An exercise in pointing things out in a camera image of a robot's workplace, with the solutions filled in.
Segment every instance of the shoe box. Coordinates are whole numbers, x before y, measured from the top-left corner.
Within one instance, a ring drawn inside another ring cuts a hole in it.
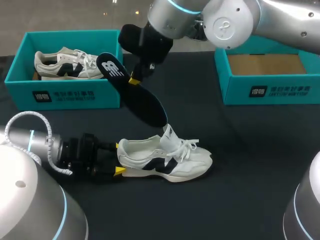
[[[214,54],[225,105],[320,104],[320,57],[252,36]]]
[[[35,53],[58,52],[62,47],[87,54],[108,52],[122,63],[119,30],[27,32],[5,79],[20,111],[119,108],[120,96],[106,79],[34,80]]]

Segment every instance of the blue led ring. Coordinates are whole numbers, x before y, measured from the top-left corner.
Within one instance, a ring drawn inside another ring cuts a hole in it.
[[[175,6],[177,9],[179,9],[180,11],[183,11],[187,14],[199,15],[201,13],[201,11],[191,11],[191,10],[185,9],[182,6],[179,6],[178,4],[176,4],[173,0],[168,0],[168,2],[171,3],[173,6]]]

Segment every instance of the new balance sneaker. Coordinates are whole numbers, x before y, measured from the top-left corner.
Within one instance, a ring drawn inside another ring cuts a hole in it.
[[[86,80],[101,79],[97,57],[81,50],[63,47],[57,53],[35,53],[34,67],[41,80]]]
[[[158,175],[178,183],[195,179],[211,167],[211,153],[197,147],[199,140],[180,139],[169,124],[165,128],[162,137],[119,142],[117,156],[126,168],[124,177]]]

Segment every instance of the white shoelace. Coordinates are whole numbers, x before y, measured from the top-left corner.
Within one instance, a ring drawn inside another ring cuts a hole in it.
[[[78,54],[76,60],[73,60],[75,63],[78,62],[82,62],[83,61],[83,65],[84,65],[84,71],[88,77],[88,79],[90,79],[89,73],[88,73],[88,67],[87,64],[90,68],[95,69],[97,67],[97,63],[96,60],[91,56],[91,54],[86,54],[84,51],[75,49],[74,50],[75,53]]]
[[[193,140],[181,140],[181,145],[178,147],[178,149],[172,153],[168,153],[167,156],[172,157],[176,156],[178,158],[181,158],[181,162],[183,162],[184,159],[188,159],[190,157],[191,150],[197,149],[197,143],[199,143],[199,139],[193,139]]]

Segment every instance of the black tablecloth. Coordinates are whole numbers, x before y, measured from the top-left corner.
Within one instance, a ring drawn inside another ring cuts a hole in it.
[[[171,53],[144,85],[162,101],[180,138],[200,139],[198,145],[213,153],[215,168],[206,178],[178,184],[161,178],[60,181],[84,210],[90,240],[284,239],[286,205],[320,150],[320,106],[224,106],[213,55]],[[129,70],[137,61],[132,55],[124,60]],[[0,84],[5,125],[18,110]],[[41,113],[64,138],[86,132],[114,142],[161,133],[126,108]],[[26,116],[15,127],[43,130],[38,123]]]

